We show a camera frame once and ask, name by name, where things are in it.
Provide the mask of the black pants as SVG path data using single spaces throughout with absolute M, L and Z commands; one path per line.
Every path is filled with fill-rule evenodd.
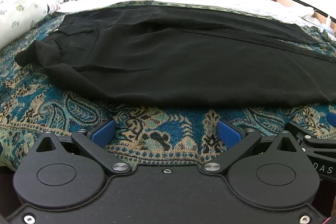
M 295 24 L 231 12 L 133 6 L 64 17 L 15 56 L 63 88 L 120 103 L 301 106 L 335 102 L 335 58 Z

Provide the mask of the teal paisley bedspread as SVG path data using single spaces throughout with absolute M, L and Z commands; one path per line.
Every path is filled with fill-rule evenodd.
M 213 159 L 225 149 L 216 134 L 220 119 L 269 136 L 293 121 L 318 138 L 335 138 L 335 127 L 327 122 L 335 105 L 174 110 L 94 101 L 60 89 L 41 67 L 20 67 L 14 57 L 34 40 L 45 38 L 62 21 L 63 16 L 49 16 L 1 50 L 1 165 L 11 170 L 18 168 L 41 133 L 67 136 L 81 128 L 92 129 L 109 118 L 116 121 L 116 136 L 106 150 L 130 165 Z

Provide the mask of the blue white tissue box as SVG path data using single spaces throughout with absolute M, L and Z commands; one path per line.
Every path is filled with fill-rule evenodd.
M 320 30 L 325 30 L 331 36 L 335 36 L 335 31 L 331 28 L 331 18 L 329 16 L 326 18 L 325 23 L 320 22 L 317 18 L 314 20 Z

